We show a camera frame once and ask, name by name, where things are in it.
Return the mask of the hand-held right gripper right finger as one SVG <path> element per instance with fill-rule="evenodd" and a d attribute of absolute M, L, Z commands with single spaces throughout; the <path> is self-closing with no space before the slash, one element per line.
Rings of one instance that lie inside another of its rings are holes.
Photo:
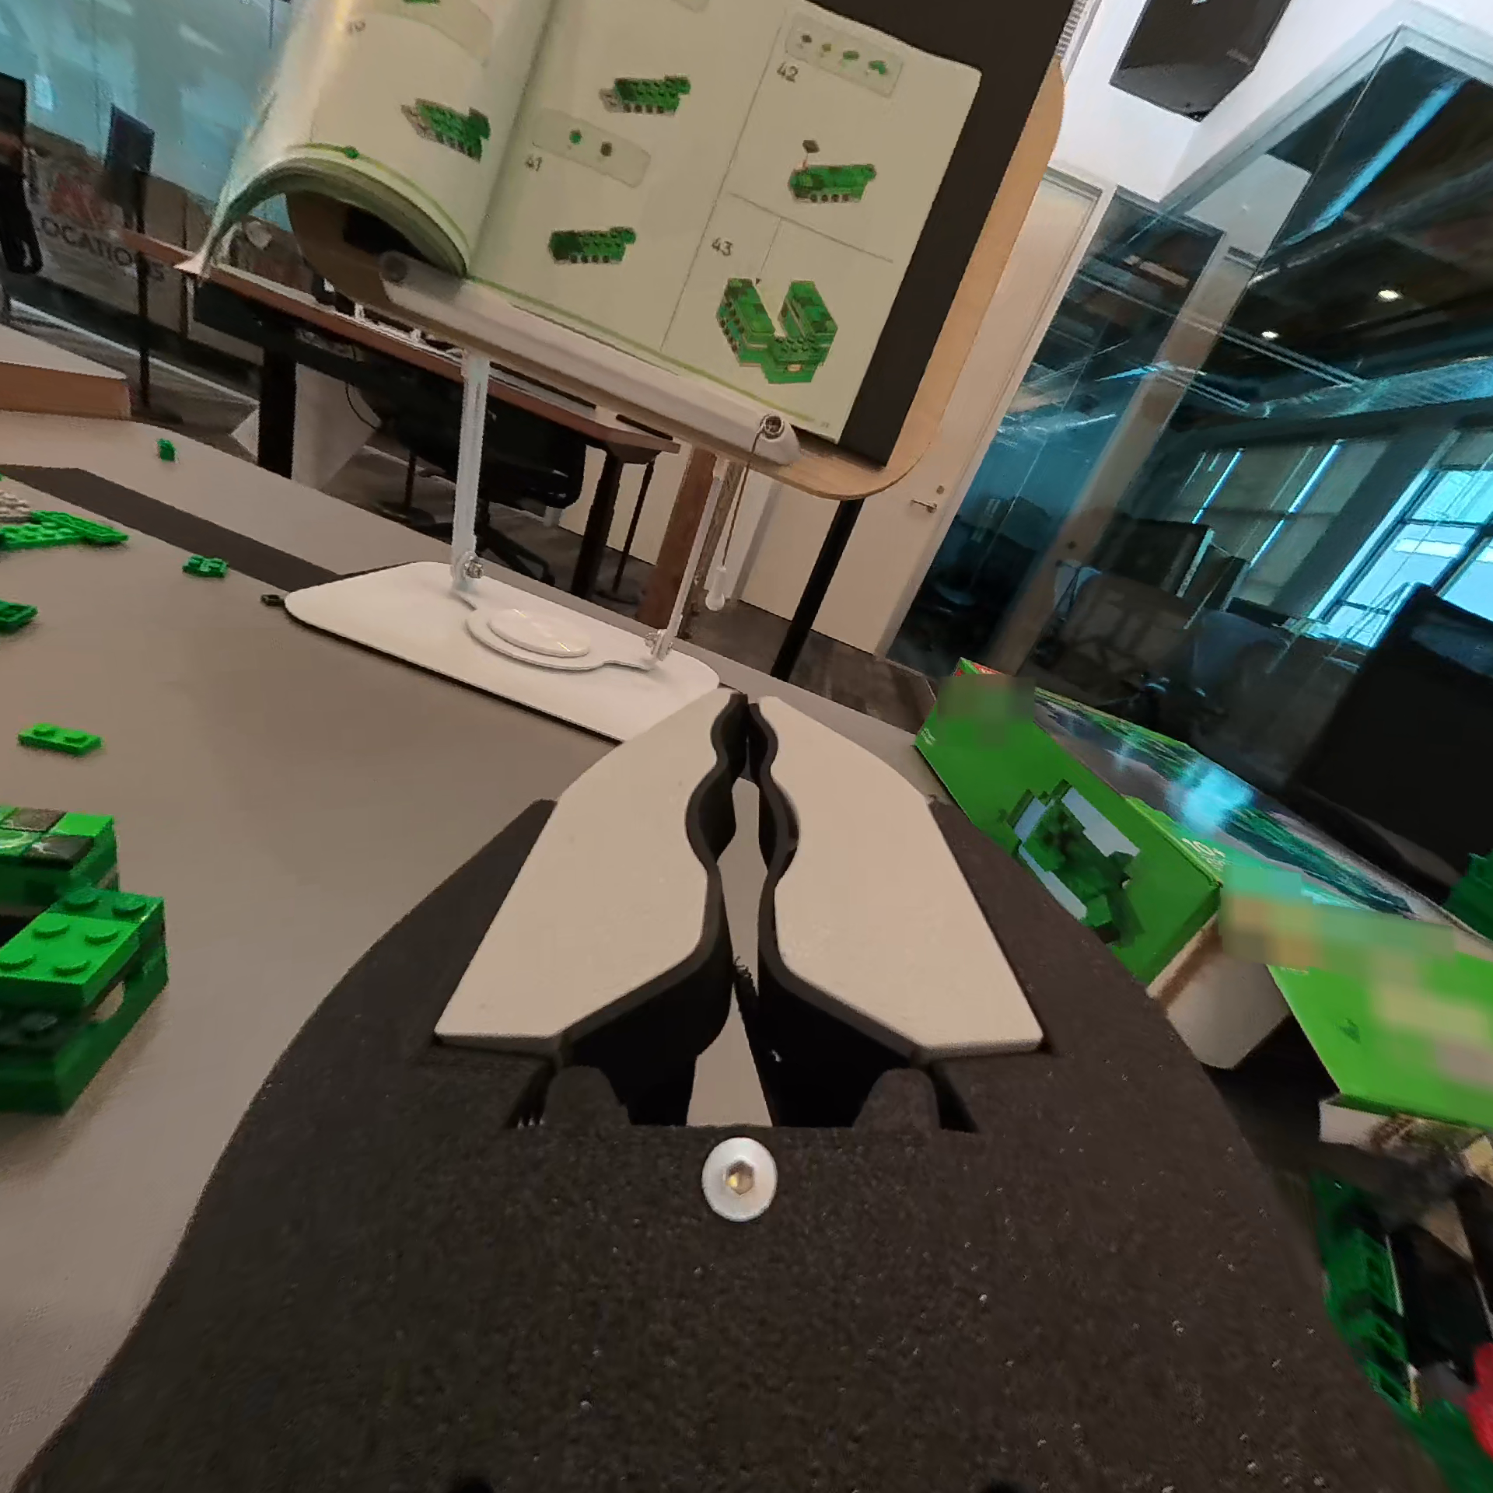
<path fill-rule="evenodd" d="M 849 1128 L 887 1072 L 1039 1052 L 919 787 L 781 697 L 755 707 L 755 787 L 755 1062 L 774 1126 Z"/>

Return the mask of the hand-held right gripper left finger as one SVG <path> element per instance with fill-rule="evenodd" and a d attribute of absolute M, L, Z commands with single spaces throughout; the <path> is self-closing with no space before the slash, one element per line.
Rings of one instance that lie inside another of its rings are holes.
<path fill-rule="evenodd" d="M 575 779 L 433 1040 L 596 1069 L 632 1122 L 686 1126 L 737 993 L 719 856 L 744 757 L 748 697 L 713 687 Z"/>

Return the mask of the green brick set box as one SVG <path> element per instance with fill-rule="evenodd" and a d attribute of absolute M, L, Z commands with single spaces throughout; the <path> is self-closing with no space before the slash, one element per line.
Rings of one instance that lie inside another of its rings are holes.
<path fill-rule="evenodd" d="M 1213 1072 L 1297 1028 L 1321 1110 L 1489 1133 L 1489 927 L 1441 911 L 1195 750 L 956 663 L 915 750 Z"/>

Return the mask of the white book stand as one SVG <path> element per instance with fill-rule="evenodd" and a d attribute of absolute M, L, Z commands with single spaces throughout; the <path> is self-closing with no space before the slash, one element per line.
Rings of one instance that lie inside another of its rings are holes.
<path fill-rule="evenodd" d="M 612 742 L 641 737 L 711 695 L 719 681 L 713 669 L 668 657 L 689 581 L 668 624 L 646 643 L 620 624 L 590 623 L 483 573 L 479 403 L 490 364 L 713 453 L 718 491 L 737 495 L 748 470 L 826 502 L 859 502 L 897 484 L 940 432 L 1062 121 L 1056 49 L 1070 6 L 948 6 L 977 41 L 984 69 L 977 113 L 837 440 L 816 439 L 763 401 L 668 371 L 460 282 L 395 250 L 389 239 L 375 242 L 361 214 L 325 196 L 287 200 L 301 254 L 342 296 L 433 333 L 462 357 L 449 559 L 299 589 L 288 595 L 288 617 Z"/>
<path fill-rule="evenodd" d="M 456 384 L 462 381 L 460 351 L 449 346 L 432 346 L 411 335 L 387 318 L 356 318 L 336 308 L 336 296 L 328 301 L 266 282 L 261 276 L 215 266 L 187 271 L 187 254 L 166 248 L 176 257 L 176 271 L 195 282 L 195 318 L 196 323 L 252 344 L 262 351 L 261 398 L 270 401 L 270 439 L 261 439 L 261 465 L 288 475 L 293 458 L 299 453 L 299 432 L 308 422 L 296 417 L 296 376 L 317 371 L 336 384 L 349 384 L 361 398 L 395 393 L 410 384 Z M 608 552 L 608 531 L 619 511 L 620 474 L 641 465 L 641 498 L 632 522 L 641 521 L 645 498 L 664 453 L 674 453 L 678 440 L 625 417 L 605 417 L 600 405 L 558 393 L 549 384 L 520 378 L 518 371 L 496 364 L 489 376 L 489 401 L 512 403 L 549 422 L 577 432 L 586 451 L 601 453 L 601 474 L 590 502 L 579 552 L 572 572 L 572 592 L 608 604 L 620 604 L 620 576 L 632 559 L 632 539 L 620 545 L 620 562 L 612 587 L 600 584 L 601 559 Z"/>

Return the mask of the black office chair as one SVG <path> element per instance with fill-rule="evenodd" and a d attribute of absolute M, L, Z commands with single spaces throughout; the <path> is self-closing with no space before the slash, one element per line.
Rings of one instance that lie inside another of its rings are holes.
<path fill-rule="evenodd" d="M 1441 905 L 1493 848 L 1493 624 L 1413 587 L 1280 800 Z"/>
<path fill-rule="evenodd" d="M 369 393 L 369 405 L 405 453 L 456 479 L 462 405 L 456 384 L 429 381 L 395 393 Z M 534 581 L 555 584 L 555 572 L 542 555 L 496 531 L 490 509 L 540 503 L 563 511 L 579 502 L 583 481 L 586 440 L 577 432 L 512 403 L 489 401 L 476 495 L 476 552 Z"/>

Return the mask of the large green brick assembly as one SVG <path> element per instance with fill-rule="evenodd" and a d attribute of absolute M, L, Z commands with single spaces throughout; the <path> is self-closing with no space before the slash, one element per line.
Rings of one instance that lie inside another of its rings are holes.
<path fill-rule="evenodd" d="M 110 815 L 0 810 L 0 1110 L 63 1115 L 169 987 L 166 902 Z"/>

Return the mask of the white door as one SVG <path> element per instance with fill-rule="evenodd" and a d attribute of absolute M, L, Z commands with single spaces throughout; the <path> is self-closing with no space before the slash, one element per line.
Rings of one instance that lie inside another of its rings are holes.
<path fill-rule="evenodd" d="M 908 503 L 924 509 L 929 516 L 929 535 L 924 539 L 924 552 L 887 617 L 878 640 L 881 657 L 890 657 L 913 600 L 929 576 L 972 479 L 979 475 L 1018 388 L 1038 359 L 1039 340 L 1054 327 L 1059 301 L 1085 265 L 1112 196 L 1112 177 L 1082 176 L 1072 162 L 1059 162 L 1042 176 L 946 410 L 940 439 L 911 475 L 913 489 Z"/>

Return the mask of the blurred green brick heap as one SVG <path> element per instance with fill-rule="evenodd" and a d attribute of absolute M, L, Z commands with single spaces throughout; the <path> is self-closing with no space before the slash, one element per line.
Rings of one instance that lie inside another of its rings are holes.
<path fill-rule="evenodd" d="M 1455 1248 L 1422 1224 L 1390 1226 L 1375 1200 L 1311 1178 L 1321 1299 L 1336 1332 L 1402 1430 L 1455 1493 L 1493 1488 L 1489 1186 L 1466 1180 Z"/>

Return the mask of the open brick instruction booklet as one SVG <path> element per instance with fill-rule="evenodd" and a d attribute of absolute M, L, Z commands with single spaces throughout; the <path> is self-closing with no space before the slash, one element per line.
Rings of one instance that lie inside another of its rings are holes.
<path fill-rule="evenodd" d="M 948 3 L 303 3 L 200 262 L 325 196 L 837 440 L 979 84 Z"/>

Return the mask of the table with wooden edge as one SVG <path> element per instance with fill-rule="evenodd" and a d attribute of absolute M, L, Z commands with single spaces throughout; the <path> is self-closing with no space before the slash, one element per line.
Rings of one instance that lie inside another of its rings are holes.
<path fill-rule="evenodd" d="M 129 384 L 113 369 L 4 327 L 0 412 L 129 422 Z"/>

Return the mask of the black floor stand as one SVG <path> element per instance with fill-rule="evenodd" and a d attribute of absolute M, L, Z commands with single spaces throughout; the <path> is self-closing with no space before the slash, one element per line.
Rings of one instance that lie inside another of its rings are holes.
<path fill-rule="evenodd" d="M 145 233 L 145 196 L 154 159 L 154 132 L 121 104 L 109 113 L 109 139 L 105 139 L 105 196 L 121 209 L 121 228 L 129 236 Z M 138 378 L 140 378 L 140 405 L 151 410 L 151 273 L 140 250 L 129 250 L 132 282 L 138 282 Z"/>

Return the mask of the black ceiling speaker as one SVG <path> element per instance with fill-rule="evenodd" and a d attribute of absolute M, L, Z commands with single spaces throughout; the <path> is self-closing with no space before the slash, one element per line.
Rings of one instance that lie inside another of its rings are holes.
<path fill-rule="evenodd" d="M 1265 53 L 1287 0 L 1149 0 L 1110 86 L 1204 121 Z"/>

